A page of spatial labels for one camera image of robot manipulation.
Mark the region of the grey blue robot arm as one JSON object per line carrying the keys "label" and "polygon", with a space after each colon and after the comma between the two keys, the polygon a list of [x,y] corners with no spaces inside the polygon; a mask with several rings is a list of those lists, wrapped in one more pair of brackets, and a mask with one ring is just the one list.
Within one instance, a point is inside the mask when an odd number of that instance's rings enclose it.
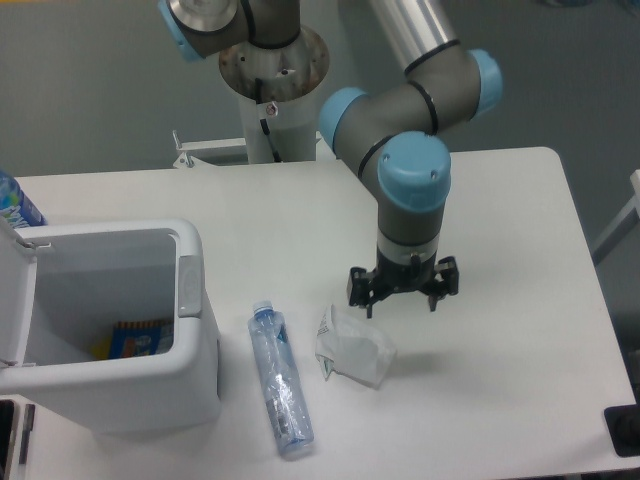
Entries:
{"label": "grey blue robot arm", "polygon": [[375,1],[404,70],[379,95],[343,88],[314,97],[329,67],[323,39],[296,1],[162,1],[160,14],[188,61],[216,57],[239,101],[252,163],[312,160],[323,139],[378,204],[374,269],[354,267],[348,302],[371,309],[419,291],[436,305],[459,289],[452,257],[436,256],[451,157],[439,133],[501,99],[503,78],[483,50],[461,47],[437,1]]}

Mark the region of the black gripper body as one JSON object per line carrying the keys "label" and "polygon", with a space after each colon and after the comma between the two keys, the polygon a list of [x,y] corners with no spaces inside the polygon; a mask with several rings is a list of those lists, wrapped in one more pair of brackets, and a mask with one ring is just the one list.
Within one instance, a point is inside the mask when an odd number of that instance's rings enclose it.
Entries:
{"label": "black gripper body", "polygon": [[371,281],[372,300],[384,300],[392,294],[420,291],[425,295],[437,294],[435,280],[435,259],[410,260],[408,264],[399,264],[377,251],[377,264]]}

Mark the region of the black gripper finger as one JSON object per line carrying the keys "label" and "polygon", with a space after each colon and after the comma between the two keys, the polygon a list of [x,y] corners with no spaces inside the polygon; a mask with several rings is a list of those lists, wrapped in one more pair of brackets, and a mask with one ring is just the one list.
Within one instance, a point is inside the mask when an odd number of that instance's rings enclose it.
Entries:
{"label": "black gripper finger", "polygon": [[446,296],[455,296],[459,292],[459,269],[454,256],[439,260],[430,279],[421,287],[421,292],[428,297],[431,312]]}
{"label": "black gripper finger", "polygon": [[368,271],[363,267],[352,267],[348,279],[348,303],[366,311],[366,318],[373,317],[373,307],[383,300],[376,269]]}

